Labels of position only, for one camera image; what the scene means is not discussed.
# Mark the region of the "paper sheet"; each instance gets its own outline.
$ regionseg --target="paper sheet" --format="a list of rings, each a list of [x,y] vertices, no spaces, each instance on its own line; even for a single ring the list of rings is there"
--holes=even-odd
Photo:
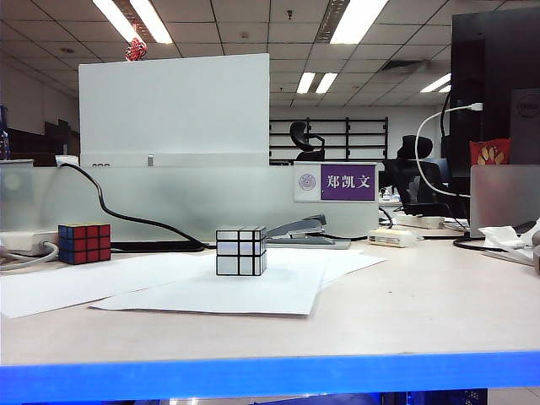
[[[268,249],[267,271],[260,277],[219,277],[215,256],[204,274],[160,287],[121,294],[92,307],[103,310],[195,311],[309,315],[316,294],[327,285],[385,259],[359,251]]]
[[[215,256],[201,256],[202,274],[152,289],[120,294],[92,307],[103,310],[161,310],[212,313],[309,315],[321,285],[323,266],[269,267],[261,276],[216,276]]]
[[[0,278],[2,313],[10,318],[100,300],[192,277],[204,263],[165,253]]]

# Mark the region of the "white power strip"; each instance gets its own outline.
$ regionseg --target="white power strip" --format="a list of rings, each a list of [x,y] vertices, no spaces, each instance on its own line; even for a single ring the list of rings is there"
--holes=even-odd
[[[421,217],[399,213],[396,215],[396,224],[424,228],[425,230],[441,230],[444,228],[445,219],[443,217]]]
[[[55,230],[0,232],[0,246],[13,254],[26,256],[45,255],[51,249],[44,247],[43,242],[57,244],[58,232]]]

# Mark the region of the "ceiling light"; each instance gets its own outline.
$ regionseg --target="ceiling light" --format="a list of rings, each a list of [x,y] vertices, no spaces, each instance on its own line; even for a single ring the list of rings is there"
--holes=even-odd
[[[388,0],[350,0],[331,44],[358,44],[381,13]]]
[[[423,89],[421,89],[420,93],[429,93],[430,91],[438,89],[443,84],[447,84],[448,82],[450,82],[450,76],[451,76],[451,73],[448,73],[448,74],[444,75],[442,78],[440,78],[439,80],[435,80],[429,86],[424,87]]]
[[[311,82],[313,81],[314,77],[314,73],[305,72],[304,74],[302,74],[302,78],[300,79],[300,84],[298,85],[296,93],[300,93],[301,95],[307,93],[307,90],[310,89]]]
[[[319,87],[317,87],[316,93],[326,93],[330,86],[332,86],[337,75],[337,73],[326,73],[322,78]]]
[[[135,8],[135,11],[137,11],[137,14],[141,17],[156,42],[159,42],[160,44],[172,44],[169,32],[167,32],[167,29],[149,0],[130,0],[130,3],[133,8]]]
[[[101,10],[107,19],[114,25],[116,30],[127,42],[131,42],[133,38],[141,41],[137,31],[129,24],[122,11],[112,2],[112,0],[92,0],[94,4]]]

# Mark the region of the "colorful rubik's cube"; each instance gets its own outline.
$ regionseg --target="colorful rubik's cube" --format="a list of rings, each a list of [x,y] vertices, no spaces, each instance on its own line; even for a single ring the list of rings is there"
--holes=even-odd
[[[267,236],[263,226],[216,230],[216,273],[260,276],[267,268]]]
[[[101,262],[111,259],[109,224],[58,225],[58,259],[70,264]]]

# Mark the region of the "air vent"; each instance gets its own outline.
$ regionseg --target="air vent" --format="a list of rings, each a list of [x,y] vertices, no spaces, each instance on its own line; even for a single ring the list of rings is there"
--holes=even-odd
[[[425,61],[388,61],[381,69],[387,73],[413,73]]]

